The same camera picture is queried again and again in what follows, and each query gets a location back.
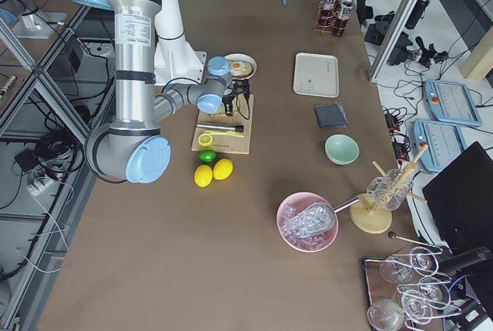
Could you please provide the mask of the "cream rabbit tray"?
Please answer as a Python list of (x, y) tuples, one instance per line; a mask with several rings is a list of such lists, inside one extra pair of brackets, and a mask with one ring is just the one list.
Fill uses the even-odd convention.
[(299, 52), (295, 56), (293, 90), (298, 95), (339, 96), (338, 59), (333, 55)]

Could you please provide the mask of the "wine glass tray rack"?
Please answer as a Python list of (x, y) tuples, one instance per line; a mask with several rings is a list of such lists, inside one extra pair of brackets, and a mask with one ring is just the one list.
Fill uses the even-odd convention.
[(461, 314), (451, 299), (451, 277), (439, 270), (438, 253), (415, 246), (383, 259), (362, 259), (372, 330), (422, 330)]

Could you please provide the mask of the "fried egg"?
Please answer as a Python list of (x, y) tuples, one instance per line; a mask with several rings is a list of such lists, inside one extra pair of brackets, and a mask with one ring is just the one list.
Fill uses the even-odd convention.
[(247, 72), (247, 65), (245, 62), (235, 61), (230, 62), (230, 72), (232, 75), (239, 76), (244, 75)]

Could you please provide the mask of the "white round plate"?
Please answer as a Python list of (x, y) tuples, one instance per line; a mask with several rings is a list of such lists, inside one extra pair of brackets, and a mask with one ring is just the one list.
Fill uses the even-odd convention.
[(235, 62), (235, 61), (242, 61), (242, 62), (249, 62), (253, 66), (253, 73), (246, 77), (246, 78), (236, 78), (233, 77), (234, 79), (250, 79), (256, 72), (257, 70), (257, 63), (255, 60), (250, 57), (249, 55), (242, 54), (242, 53), (233, 53), (225, 56), (225, 59), (230, 63), (230, 62)]

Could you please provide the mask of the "bread slice under egg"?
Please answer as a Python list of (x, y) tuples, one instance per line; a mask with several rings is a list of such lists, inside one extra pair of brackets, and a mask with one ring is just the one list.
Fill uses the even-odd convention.
[(248, 69), (247, 69), (247, 71), (246, 71), (246, 73), (244, 75), (239, 75), (239, 76), (235, 76), (235, 75), (232, 75), (232, 74), (231, 75), (233, 77), (236, 77), (236, 78), (246, 78), (246, 77), (250, 76), (253, 73), (253, 66), (249, 62), (245, 62), (245, 63), (247, 65), (247, 68)]

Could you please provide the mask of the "bamboo cutting board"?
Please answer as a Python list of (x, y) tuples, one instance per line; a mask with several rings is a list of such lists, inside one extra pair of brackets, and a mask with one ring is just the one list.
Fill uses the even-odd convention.
[[(240, 99), (238, 101), (234, 100), (233, 111), (236, 113), (236, 115), (234, 116), (234, 120), (232, 122), (213, 122), (209, 119), (209, 114), (199, 111), (196, 123), (244, 126), (244, 138), (213, 135), (213, 145), (210, 146), (210, 149), (219, 153), (241, 155), (249, 154), (254, 100), (254, 95), (251, 95), (249, 109), (247, 108), (247, 104), (245, 99), (243, 98), (243, 95), (240, 95)], [(220, 112), (225, 112), (223, 105), (220, 107)]]

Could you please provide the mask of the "steel muddler black tip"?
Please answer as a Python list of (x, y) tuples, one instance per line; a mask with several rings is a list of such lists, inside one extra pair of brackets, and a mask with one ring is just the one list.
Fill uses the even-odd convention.
[(222, 131), (232, 131), (232, 132), (244, 132), (243, 125), (221, 125), (221, 124), (209, 124), (209, 123), (197, 123), (196, 126), (201, 129), (215, 129)]

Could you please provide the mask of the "yellow plastic knife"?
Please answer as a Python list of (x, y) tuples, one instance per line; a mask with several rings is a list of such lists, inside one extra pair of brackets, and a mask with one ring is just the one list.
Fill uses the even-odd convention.
[(244, 138), (244, 134), (241, 132), (235, 132), (235, 131), (222, 131), (222, 130), (213, 130), (213, 129), (205, 129), (203, 131), (204, 134), (209, 134), (209, 135), (219, 135), (219, 136), (229, 136), (229, 137), (236, 137), (236, 138)]

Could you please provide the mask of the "half cut lemon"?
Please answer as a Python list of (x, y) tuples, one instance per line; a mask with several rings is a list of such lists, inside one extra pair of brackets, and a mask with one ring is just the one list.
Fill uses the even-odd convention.
[(213, 145), (213, 136), (209, 133), (201, 133), (197, 137), (197, 142), (200, 147), (207, 148)]

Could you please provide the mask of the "lower right tea bottle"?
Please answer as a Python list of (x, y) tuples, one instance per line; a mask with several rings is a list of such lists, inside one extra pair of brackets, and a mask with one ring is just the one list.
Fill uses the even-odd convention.
[(346, 21), (350, 18), (350, 14), (353, 8), (353, 0), (343, 0), (340, 4), (340, 10), (337, 18), (341, 21)]

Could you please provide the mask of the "green lime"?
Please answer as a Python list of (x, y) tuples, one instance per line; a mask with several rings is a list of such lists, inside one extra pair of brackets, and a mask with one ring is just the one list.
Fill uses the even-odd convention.
[(199, 160), (204, 163), (210, 163), (216, 160), (216, 152), (210, 149), (201, 150), (197, 156)]

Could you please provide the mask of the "yellow lemon upper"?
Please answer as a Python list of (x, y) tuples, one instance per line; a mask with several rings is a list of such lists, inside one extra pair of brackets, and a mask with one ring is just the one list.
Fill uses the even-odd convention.
[(233, 162), (230, 159), (220, 159), (213, 167), (215, 180), (227, 179), (233, 172)]

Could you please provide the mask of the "yellow lemon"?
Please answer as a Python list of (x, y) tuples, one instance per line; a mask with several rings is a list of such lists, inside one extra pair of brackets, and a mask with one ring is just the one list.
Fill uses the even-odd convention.
[(230, 159), (220, 159), (213, 167), (215, 180), (227, 179), (233, 172), (233, 162)]
[(193, 180), (198, 187), (207, 187), (213, 180), (212, 168), (209, 165), (199, 165), (194, 172)]

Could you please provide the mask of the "grey folded cloth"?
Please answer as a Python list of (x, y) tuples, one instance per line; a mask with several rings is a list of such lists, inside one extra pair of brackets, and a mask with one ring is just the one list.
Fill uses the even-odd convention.
[(348, 121), (344, 107), (340, 103), (314, 106), (317, 122), (322, 128), (346, 128)]

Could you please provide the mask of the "yellow lemon lower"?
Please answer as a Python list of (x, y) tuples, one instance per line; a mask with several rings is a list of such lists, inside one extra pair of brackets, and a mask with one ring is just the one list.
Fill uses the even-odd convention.
[(213, 180), (212, 168), (209, 165), (199, 165), (194, 172), (193, 180), (198, 187), (207, 187)]

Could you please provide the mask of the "mint green bowl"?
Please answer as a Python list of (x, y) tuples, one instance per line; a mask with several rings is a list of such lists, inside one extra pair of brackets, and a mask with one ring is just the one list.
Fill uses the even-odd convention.
[(324, 144), (326, 157), (336, 165), (345, 166), (360, 155), (358, 144), (348, 135), (336, 134), (327, 138)]

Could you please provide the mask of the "pink bowl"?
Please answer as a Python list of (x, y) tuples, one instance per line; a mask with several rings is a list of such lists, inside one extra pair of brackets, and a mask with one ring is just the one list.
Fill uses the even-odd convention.
[(338, 220), (327, 200), (312, 192), (297, 192), (280, 204), (277, 228), (284, 241), (294, 249), (319, 252), (335, 241)]

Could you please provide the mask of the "steel ice scoop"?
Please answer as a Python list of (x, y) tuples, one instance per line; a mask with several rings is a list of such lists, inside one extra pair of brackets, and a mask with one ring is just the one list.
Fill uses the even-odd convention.
[(354, 197), (335, 208), (324, 202), (312, 204), (293, 218), (294, 235), (299, 238), (307, 238), (332, 229), (337, 214), (359, 201), (358, 197)]

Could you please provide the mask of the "pile of clear ice cubes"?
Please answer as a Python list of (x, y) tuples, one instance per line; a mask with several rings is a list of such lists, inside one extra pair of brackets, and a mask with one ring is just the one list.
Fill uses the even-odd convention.
[(280, 234), (298, 249), (315, 251), (325, 246), (325, 233), (334, 227), (336, 215), (328, 204), (316, 202), (301, 212), (290, 204), (280, 210)]

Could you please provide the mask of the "glass mug on stand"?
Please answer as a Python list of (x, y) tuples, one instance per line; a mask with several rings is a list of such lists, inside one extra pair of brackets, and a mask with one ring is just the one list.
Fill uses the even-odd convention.
[(401, 206), (412, 186), (411, 172), (391, 169), (384, 176), (379, 176), (370, 183), (367, 194), (377, 206), (394, 211)]

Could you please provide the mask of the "wooden cup stand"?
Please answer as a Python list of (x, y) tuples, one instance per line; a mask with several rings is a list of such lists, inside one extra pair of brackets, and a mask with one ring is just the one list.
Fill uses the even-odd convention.
[[(419, 170), (418, 160), (424, 154), (427, 148), (428, 145), (426, 143), (423, 144), (417, 155), (403, 168), (399, 169), (400, 171), (411, 172), (412, 181), (413, 177)], [(376, 161), (373, 161), (372, 164), (381, 174), (381, 176), (384, 176), (388, 172), (385, 172)], [(415, 195), (412, 191), (410, 191), (406, 195), (406, 198), (407, 196), (413, 197), (421, 202), (427, 202), (426, 199)], [(362, 193), (357, 197), (360, 199), (360, 201), (356, 202), (350, 207), (350, 217), (354, 224), (359, 229), (371, 234), (379, 234), (388, 230), (392, 223), (392, 211), (388, 211), (377, 206), (377, 204), (367, 194), (367, 192)]]

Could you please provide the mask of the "blue teach pendant far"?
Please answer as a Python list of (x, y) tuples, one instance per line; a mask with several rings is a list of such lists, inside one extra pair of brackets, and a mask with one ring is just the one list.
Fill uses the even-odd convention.
[(437, 120), (474, 127), (483, 124), (465, 84), (427, 80), (424, 83), (424, 94)]

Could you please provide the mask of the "blue teach pendant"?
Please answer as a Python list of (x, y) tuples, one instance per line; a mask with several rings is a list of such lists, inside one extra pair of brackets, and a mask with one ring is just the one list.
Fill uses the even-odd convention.
[(412, 125), (414, 144), (427, 144), (420, 158), (428, 172), (439, 173), (467, 148), (461, 127), (447, 122), (416, 119)]
[(427, 80), (424, 83), (424, 94), (437, 120), (474, 127), (483, 124), (465, 84)]

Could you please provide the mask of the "blue teach pendant near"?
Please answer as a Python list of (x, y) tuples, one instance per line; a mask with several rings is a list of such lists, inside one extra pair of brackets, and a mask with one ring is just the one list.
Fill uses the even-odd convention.
[(420, 158), (428, 172), (439, 173), (467, 148), (461, 127), (447, 122), (416, 119), (412, 125), (414, 144), (427, 144)]

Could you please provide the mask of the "black laptop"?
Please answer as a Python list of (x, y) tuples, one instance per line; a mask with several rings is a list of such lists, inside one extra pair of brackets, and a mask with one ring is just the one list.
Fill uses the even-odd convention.
[(492, 159), (473, 142), (423, 188), (439, 236), (452, 249), (492, 248)]

